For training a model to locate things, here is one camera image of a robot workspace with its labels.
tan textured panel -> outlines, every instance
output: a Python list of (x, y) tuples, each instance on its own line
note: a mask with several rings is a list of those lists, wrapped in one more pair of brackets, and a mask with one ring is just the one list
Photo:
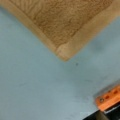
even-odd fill
[(2, 0), (2, 5), (63, 59), (71, 58), (120, 11), (120, 0)]

small dark spot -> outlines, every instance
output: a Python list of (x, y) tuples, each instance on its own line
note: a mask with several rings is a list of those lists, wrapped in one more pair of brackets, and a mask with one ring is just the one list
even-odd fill
[(19, 84), (19, 87), (25, 86), (27, 82)]
[(78, 66), (79, 65), (79, 63), (76, 63), (76, 66)]

beige fabric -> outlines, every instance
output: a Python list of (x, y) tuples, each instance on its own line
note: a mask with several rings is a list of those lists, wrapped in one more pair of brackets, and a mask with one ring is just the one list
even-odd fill
[(57, 56), (68, 60), (120, 15), (120, 0), (0, 0)]

light blue surface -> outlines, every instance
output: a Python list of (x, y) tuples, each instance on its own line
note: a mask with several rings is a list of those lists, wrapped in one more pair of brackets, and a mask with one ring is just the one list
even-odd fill
[(0, 8), (0, 120), (82, 120), (120, 79), (120, 18), (68, 62)]

